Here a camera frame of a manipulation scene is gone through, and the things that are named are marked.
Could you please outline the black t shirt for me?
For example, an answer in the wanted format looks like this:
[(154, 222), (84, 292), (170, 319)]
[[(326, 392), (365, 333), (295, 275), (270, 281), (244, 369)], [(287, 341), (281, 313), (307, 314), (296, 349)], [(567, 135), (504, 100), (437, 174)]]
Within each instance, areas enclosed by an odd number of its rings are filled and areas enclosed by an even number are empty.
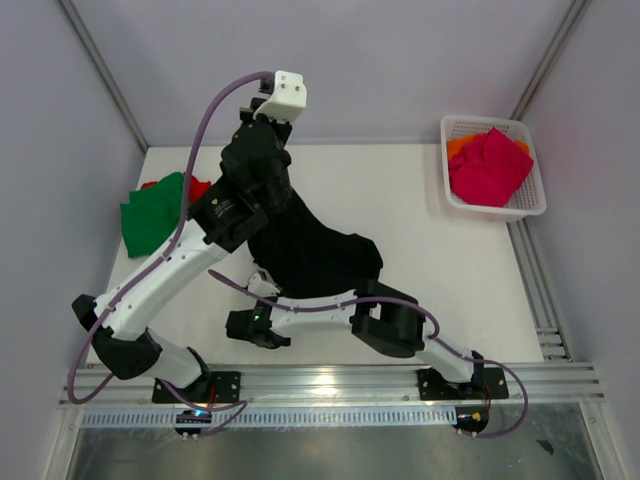
[(383, 269), (373, 240), (325, 226), (296, 192), (249, 239), (248, 248), (254, 263), (290, 298), (340, 294), (377, 280)]

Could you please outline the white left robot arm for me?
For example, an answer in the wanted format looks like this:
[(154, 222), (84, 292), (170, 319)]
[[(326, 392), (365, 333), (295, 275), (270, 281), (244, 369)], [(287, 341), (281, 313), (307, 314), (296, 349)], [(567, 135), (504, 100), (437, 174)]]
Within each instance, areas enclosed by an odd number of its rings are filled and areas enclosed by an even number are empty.
[(93, 298), (77, 297), (72, 308), (93, 349), (112, 377), (151, 376), (190, 402), (203, 399), (211, 372), (191, 348), (179, 347), (149, 325), (194, 278), (256, 235), (291, 198), (285, 145), (307, 104), (299, 73), (278, 70), (246, 75), (211, 101), (188, 157), (184, 183), (191, 183), (207, 126), (222, 101), (259, 82), (260, 97), (240, 113), (241, 125), (221, 154), (221, 176), (198, 201), (184, 193), (178, 225), (169, 238), (125, 281)]

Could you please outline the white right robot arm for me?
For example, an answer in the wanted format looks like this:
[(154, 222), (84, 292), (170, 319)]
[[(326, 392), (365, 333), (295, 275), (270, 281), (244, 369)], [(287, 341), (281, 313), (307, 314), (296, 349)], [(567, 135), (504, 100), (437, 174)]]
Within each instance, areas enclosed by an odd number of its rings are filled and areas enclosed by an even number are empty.
[(417, 373), (422, 400), (489, 400), (508, 396), (503, 369), (489, 366), (475, 350), (448, 344), (435, 317), (418, 301), (376, 280), (327, 297), (290, 298), (259, 294), (266, 277), (256, 274), (247, 287), (223, 283), (256, 300), (249, 310), (232, 311), (229, 338), (265, 349), (289, 347), (292, 339), (315, 331), (344, 331), (380, 355), (423, 363)]

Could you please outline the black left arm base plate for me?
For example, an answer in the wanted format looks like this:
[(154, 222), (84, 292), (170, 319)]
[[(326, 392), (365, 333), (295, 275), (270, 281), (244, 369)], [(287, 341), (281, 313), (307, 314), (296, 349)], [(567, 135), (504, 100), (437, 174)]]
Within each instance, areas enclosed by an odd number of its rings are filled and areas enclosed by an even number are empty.
[[(217, 371), (202, 374), (186, 388), (173, 387), (181, 398), (196, 404), (219, 405), (239, 401), (241, 373), (239, 371)], [(152, 403), (171, 404), (181, 402), (160, 381), (155, 380)]]

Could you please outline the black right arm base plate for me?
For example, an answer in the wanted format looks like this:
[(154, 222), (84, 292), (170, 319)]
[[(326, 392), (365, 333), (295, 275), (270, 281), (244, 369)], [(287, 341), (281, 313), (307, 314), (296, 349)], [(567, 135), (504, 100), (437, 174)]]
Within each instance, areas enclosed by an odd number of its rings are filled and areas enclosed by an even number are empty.
[(451, 382), (433, 368), (420, 369), (417, 387), (421, 400), (504, 400), (510, 394), (504, 371), (483, 367), (467, 382)]

